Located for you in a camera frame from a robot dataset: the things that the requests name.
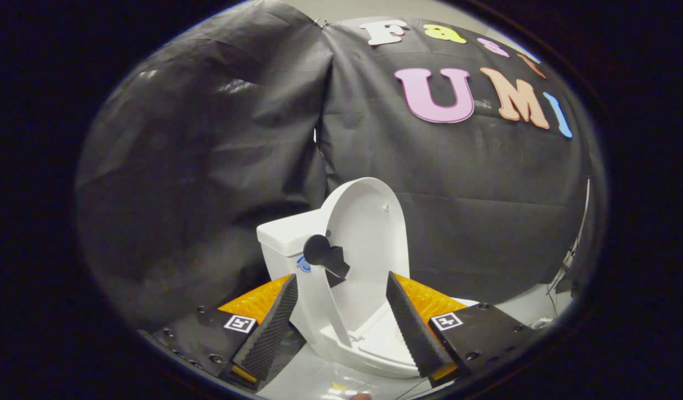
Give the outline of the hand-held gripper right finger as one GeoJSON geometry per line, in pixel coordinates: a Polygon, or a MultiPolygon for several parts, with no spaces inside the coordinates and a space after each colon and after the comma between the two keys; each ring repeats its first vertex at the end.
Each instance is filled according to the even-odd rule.
{"type": "Polygon", "coordinates": [[[385,296],[420,377],[433,387],[514,360],[537,335],[496,306],[464,306],[394,272],[385,296]]]}

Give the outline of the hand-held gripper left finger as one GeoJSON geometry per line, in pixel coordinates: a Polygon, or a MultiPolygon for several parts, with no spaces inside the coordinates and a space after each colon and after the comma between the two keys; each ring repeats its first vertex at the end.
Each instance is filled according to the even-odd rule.
{"type": "Polygon", "coordinates": [[[150,339],[195,369],[255,391],[268,380],[297,299],[293,273],[224,306],[199,307],[150,339]]]}

